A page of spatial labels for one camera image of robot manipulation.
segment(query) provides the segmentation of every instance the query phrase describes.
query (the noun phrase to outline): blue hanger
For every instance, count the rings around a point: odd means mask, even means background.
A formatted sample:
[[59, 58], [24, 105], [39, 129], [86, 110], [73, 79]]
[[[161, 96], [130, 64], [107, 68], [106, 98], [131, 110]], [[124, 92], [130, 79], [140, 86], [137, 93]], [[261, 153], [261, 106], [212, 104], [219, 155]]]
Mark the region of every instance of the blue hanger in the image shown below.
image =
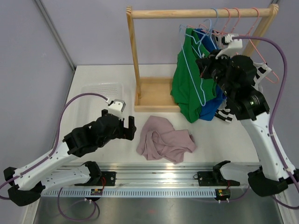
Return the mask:
[[[181, 27], [185, 27], [184, 25], [179, 25], [179, 32], [181, 33], [181, 31], [183, 30]], [[199, 56], [199, 58], [202, 58], [202, 55], [201, 55], [201, 52], [200, 52], [200, 50], [199, 50], [199, 47], [200, 47], [200, 45], [201, 45], [201, 42], [202, 42], [202, 40], [204, 39], [204, 37], [206, 36], [206, 34], [204, 34], [203, 36], [202, 36], [202, 38], [199, 40], [199, 41], [197, 41], [196, 42], [196, 40], [195, 40], [195, 38], [194, 38], [194, 36], [190, 36], [190, 35], [188, 35], [188, 34], [184, 34], [185, 36], [188, 36], [188, 37], [190, 37], [190, 38], [192, 38], [193, 40], [194, 40], [194, 43], [195, 44], [199, 44], [199, 46], [198, 46], [198, 50], [196, 50], [193, 46], [191, 46], [192, 47], [192, 49], [196, 52], [196, 54]]]
[[217, 19], [216, 19], [215, 23], [213, 24], [213, 26], [212, 26], [212, 20], [211, 20], [211, 19], [206, 19], [206, 20], [204, 20], [204, 22], [207, 21], [207, 20], [210, 21], [210, 28], [209, 28], [209, 30], [208, 30], [209, 34], [207, 35], [206, 33], [202, 33], [202, 32], [199, 32], [199, 31], [197, 31], [197, 30], [194, 30], [194, 31], [197, 32], [197, 33], [199, 33], [199, 34], [202, 34], [202, 35], [203, 35], [202, 39], [203, 39], [205, 36], [208, 36], [208, 37], [210, 38], [210, 40], [211, 40], [211, 42], [212, 42], [214, 48], [217, 49], [217, 47], [216, 47], [214, 41], [212, 40], [212, 32], [213, 32], [214, 27], [215, 27], [215, 25], [216, 25], [216, 23], [217, 23], [217, 21], [218, 21], [218, 19], [219, 19], [219, 14], [218, 14], [217, 9], [215, 9], [215, 8], [212, 8], [212, 9], [215, 10], [215, 12], [216, 12], [216, 14], [217, 14]]
[[[179, 32], [180, 32], [180, 33], [181, 33], [181, 30], [183, 30], [183, 29], [181, 28], [181, 26], [183, 26], [183, 25], [180, 25], [180, 26], [179, 26]], [[193, 36], [187, 35], [186, 33], [185, 33], [184, 35], [193, 38], [193, 40], [195, 41], [195, 38], [194, 38]], [[197, 91], [196, 86], [195, 86], [195, 82], [194, 82], [193, 77], [192, 77], [192, 75], [191, 75], [191, 71], [190, 71], [190, 68], [189, 68], [189, 65], [188, 65], [188, 62], [187, 62], [187, 58], [186, 58], [186, 55], [185, 55], [185, 51], [184, 51], [184, 48], [183, 48], [183, 44], [182, 44], [181, 41], [180, 41], [180, 43], [181, 43], [182, 52], [183, 52], [183, 55], [184, 55], [184, 58], [185, 58], [185, 62], [186, 62], [186, 65], [187, 65], [187, 68], [188, 68], [188, 71], [189, 71], [189, 74], [190, 74], [190, 77], [191, 77], [193, 86], [194, 86], [194, 88], [195, 88], [196, 94], [197, 94], [197, 96], [198, 96], [199, 102], [200, 102], [201, 106], [205, 106], [205, 105], [206, 105], [206, 95], [205, 95], [204, 90], [202, 89], [202, 78], [201, 78], [201, 83], [200, 83], [200, 89], [201, 89], [201, 91], [202, 91], [202, 93], [203, 93], [203, 96], [204, 96], [204, 103], [202, 103], [202, 101], [201, 101], [201, 99], [200, 99], [200, 96], [199, 96], [198, 91]]]
[[210, 28], [207, 31], [210, 31], [210, 29], [212, 28], [212, 20], [211, 19], [206, 19], [206, 20], [204, 20], [204, 22], [207, 21], [207, 20], [210, 21]]
[[216, 19], [215, 23], [213, 24], [213, 27], [212, 28], [210, 27], [210, 30], [209, 30], [210, 34], [212, 35], [212, 31], [214, 30], [214, 27], [215, 27], [216, 23], [218, 22], [219, 14], [218, 14], [217, 9], [215, 9], [215, 8], [211, 8], [211, 9], [215, 10], [215, 12], [217, 14], [217, 19]]

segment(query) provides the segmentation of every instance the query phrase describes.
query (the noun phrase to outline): black mount bracket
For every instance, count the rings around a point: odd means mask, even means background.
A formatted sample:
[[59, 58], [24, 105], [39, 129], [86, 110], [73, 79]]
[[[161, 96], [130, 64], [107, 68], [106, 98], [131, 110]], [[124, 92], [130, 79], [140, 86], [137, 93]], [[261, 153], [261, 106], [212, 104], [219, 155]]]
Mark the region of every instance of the black mount bracket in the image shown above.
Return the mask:
[[198, 180], [198, 184], [203, 187], [227, 187], [227, 186], [240, 186], [240, 183], [233, 180], [225, 180], [220, 172], [220, 168], [229, 163], [230, 161], [223, 161], [213, 166], [212, 171], [199, 171], [197, 175], [194, 175], [194, 179]]
[[102, 171], [102, 176], [97, 182], [78, 183], [78, 184], [75, 184], [75, 186], [103, 186], [103, 183], [101, 180], [103, 177], [106, 180], [105, 187], [114, 187], [115, 186], [116, 172], [113, 172], [113, 171]]

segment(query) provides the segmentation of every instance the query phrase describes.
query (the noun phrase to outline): wooden base tray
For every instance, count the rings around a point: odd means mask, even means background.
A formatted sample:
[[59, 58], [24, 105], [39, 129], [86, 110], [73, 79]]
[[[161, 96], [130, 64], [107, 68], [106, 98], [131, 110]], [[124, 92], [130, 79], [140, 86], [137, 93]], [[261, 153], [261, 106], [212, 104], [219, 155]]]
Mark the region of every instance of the wooden base tray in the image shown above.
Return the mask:
[[171, 77], [140, 77], [141, 94], [135, 93], [136, 112], [180, 112], [170, 95]]

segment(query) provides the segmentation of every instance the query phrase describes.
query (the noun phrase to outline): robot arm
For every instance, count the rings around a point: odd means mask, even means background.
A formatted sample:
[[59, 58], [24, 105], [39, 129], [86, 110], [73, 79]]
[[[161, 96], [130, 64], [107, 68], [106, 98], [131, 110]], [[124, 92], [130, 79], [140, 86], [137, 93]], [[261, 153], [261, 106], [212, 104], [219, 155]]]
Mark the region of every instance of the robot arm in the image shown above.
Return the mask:
[[[99, 147], [104, 147], [110, 140], [116, 138], [132, 140], [136, 131], [135, 120], [134, 117], [129, 116], [129, 127], [124, 127], [124, 119], [122, 118], [124, 108], [124, 101], [114, 100], [109, 105], [108, 110], [102, 110], [102, 116], [96, 121], [75, 128], [67, 134], [58, 144], [51, 157], [49, 157], [49, 151], [22, 168], [9, 167], [5, 169], [6, 181], [19, 176], [19, 178], [10, 182], [12, 187], [8, 190], [9, 198], [17, 205], [24, 206], [36, 201], [41, 193], [54, 188], [57, 189], [76, 183], [97, 183], [101, 177], [101, 172], [95, 162], [87, 162], [74, 170], [52, 172], [63, 164], [87, 153], [92, 153]], [[45, 162], [22, 175], [25, 170], [33, 167], [46, 157], [48, 159]]]
[[[222, 43], [226, 49], [214, 50], [209, 57], [197, 59], [202, 78], [212, 78], [227, 96], [227, 105], [248, 132], [260, 160], [261, 167], [253, 171], [229, 161], [218, 164], [218, 176], [223, 180], [249, 183], [259, 196], [270, 196], [282, 192], [291, 184], [290, 177], [279, 159], [269, 134], [270, 110], [262, 93], [253, 85], [256, 68], [250, 57], [234, 55], [242, 48], [241, 40], [227, 35]], [[287, 158], [278, 137], [279, 150], [288, 168], [298, 181], [299, 172]]]

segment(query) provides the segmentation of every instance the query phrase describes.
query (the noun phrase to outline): cable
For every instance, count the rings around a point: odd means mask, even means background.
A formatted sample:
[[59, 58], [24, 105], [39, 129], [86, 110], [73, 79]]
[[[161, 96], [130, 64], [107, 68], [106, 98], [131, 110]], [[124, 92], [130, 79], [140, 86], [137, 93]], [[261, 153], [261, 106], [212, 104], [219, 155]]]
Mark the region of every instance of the cable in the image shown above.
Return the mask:
[[93, 209], [93, 212], [92, 212], [88, 217], [83, 218], [83, 219], [74, 219], [74, 218], [70, 218], [70, 217], [68, 217], [67, 215], [65, 215], [64, 212], [61, 210], [61, 208], [60, 208], [60, 204], [59, 204], [59, 198], [60, 198], [60, 194], [61, 194], [62, 189], [63, 189], [63, 188], [61, 188], [61, 189], [59, 190], [59, 193], [58, 193], [58, 197], [57, 197], [57, 206], [58, 206], [59, 213], [60, 213], [64, 218], [66, 218], [66, 219], [68, 219], [68, 220], [71, 220], [71, 221], [73, 221], [73, 222], [85, 222], [85, 221], [90, 220], [90, 218], [94, 215], [96, 209], [98, 209], [98, 212], [99, 212], [99, 215], [100, 215], [100, 208], [99, 208], [98, 204], [97, 204], [96, 202], [92, 201], [92, 200], [90, 200], [90, 202], [93, 203], [93, 205], [94, 205], [94, 209]]
[[226, 188], [226, 190], [229, 189], [229, 187], [230, 187], [230, 181], [228, 181], [228, 187]]
[[[74, 202], [73, 204], [71, 204], [67, 209], [64, 209], [62, 212], [65, 213], [66, 211], [68, 211], [69, 209], [71, 209], [72, 207], [74, 207], [76, 204], [79, 204], [80, 202], [86, 202], [86, 200], [83, 199], [83, 200], [76, 201], [76, 202]], [[60, 216], [60, 215], [61, 215], [60, 213], [57, 213], [57, 214], [55, 214], [55, 215], [50, 214], [50, 213], [48, 212], [48, 211], [50, 210], [48, 204], [46, 204], [46, 207], [47, 207], [46, 212], [47, 212], [47, 214], [48, 214], [49, 217], [51, 217], [51, 218], [56, 218], [57, 216]]]
[[103, 187], [102, 187], [102, 191], [104, 190], [104, 187], [105, 187], [105, 185], [106, 185], [106, 179], [105, 179], [105, 177], [102, 177], [101, 178], [101, 182], [102, 182], [102, 185], [103, 185]]
[[[280, 53], [281, 57], [282, 57], [282, 60], [283, 60], [283, 63], [284, 63], [284, 74], [283, 74], [283, 78], [282, 78], [282, 81], [281, 81], [281, 85], [280, 85], [280, 89], [279, 89], [279, 92], [278, 92], [278, 96], [277, 96], [277, 99], [276, 99], [276, 102], [275, 102], [275, 105], [274, 105], [274, 108], [273, 108], [273, 111], [272, 111], [272, 114], [270, 115], [270, 121], [269, 121], [269, 133], [270, 133], [270, 137], [271, 137], [271, 140], [273, 142], [273, 145], [275, 147], [275, 150], [278, 154], [278, 157], [281, 161], [281, 163], [283, 164], [285, 170], [287, 171], [288, 175], [290, 176], [291, 180], [293, 181], [298, 193], [299, 193], [299, 184], [297, 183], [296, 179], [294, 178], [294, 176], [292, 175], [292, 173], [289, 171], [290, 169], [288, 168], [286, 162], [285, 162], [285, 159], [283, 157], [283, 155], [281, 154], [280, 150], [279, 150], [279, 146], [275, 140], [275, 137], [273, 135], [273, 121], [274, 121], [274, 117], [275, 117], [275, 114], [277, 112], [277, 109], [278, 109], [278, 105], [279, 105], [279, 102], [280, 102], [280, 99], [281, 99], [281, 96], [282, 96], [282, 93], [284, 91], [284, 88], [285, 88], [285, 81], [286, 81], [286, 77], [287, 77], [287, 71], [288, 71], [288, 68], [287, 68], [287, 61], [286, 61], [286, 57], [285, 57], [285, 54], [284, 52], [282, 51], [282, 49], [280, 48], [280, 46], [275, 43], [274, 41], [270, 40], [270, 39], [267, 39], [267, 38], [264, 38], [264, 37], [253, 37], [253, 36], [236, 36], [236, 37], [233, 37], [232, 38], [233, 40], [235, 39], [253, 39], [253, 40], [260, 40], [260, 41], [264, 41], [264, 42], [268, 42], [270, 44], [272, 44]], [[294, 210], [298, 210], [299, 209], [299, 206], [297, 207], [292, 207], [290, 205], [287, 205], [287, 204], [284, 204], [282, 202], [280, 202], [279, 200], [277, 200], [274, 196], [271, 196], [277, 203], [279, 203], [280, 205], [282, 206], [285, 206], [289, 209], [294, 209]]]
[[[37, 164], [33, 165], [32, 167], [26, 169], [24, 172], [20, 173], [20, 175], [24, 175], [26, 173], [28, 173], [29, 171], [33, 170], [34, 168], [38, 167], [39, 165], [41, 165], [42, 163], [44, 163], [45, 161], [47, 161], [56, 151], [56, 148], [57, 148], [57, 145], [58, 145], [58, 140], [59, 140], [59, 133], [60, 133], [60, 124], [61, 124], [61, 120], [62, 120], [62, 116], [66, 110], [66, 108], [76, 99], [80, 98], [80, 97], [83, 97], [83, 96], [97, 96], [97, 97], [101, 97], [103, 98], [104, 100], [108, 101], [108, 98], [104, 97], [103, 95], [100, 95], [100, 94], [97, 94], [97, 93], [92, 93], [92, 92], [88, 92], [88, 93], [82, 93], [82, 94], [79, 94], [75, 97], [73, 97], [69, 102], [67, 102], [63, 109], [62, 109], [62, 113], [59, 117], [59, 120], [58, 120], [58, 127], [57, 127], [57, 131], [56, 131], [56, 135], [55, 135], [55, 143], [54, 143], [54, 147], [52, 149], [52, 151], [49, 153], [49, 155], [45, 158], [43, 158], [41, 161], [39, 161]], [[7, 185], [8, 183], [14, 181], [15, 179], [19, 178], [20, 176], [15, 176], [11, 179], [9, 179], [8, 181], [4, 182], [3, 184], [0, 185], [0, 190], [5, 186]], [[9, 200], [8, 197], [3, 197], [3, 196], [0, 196], [0, 199], [2, 200]]]

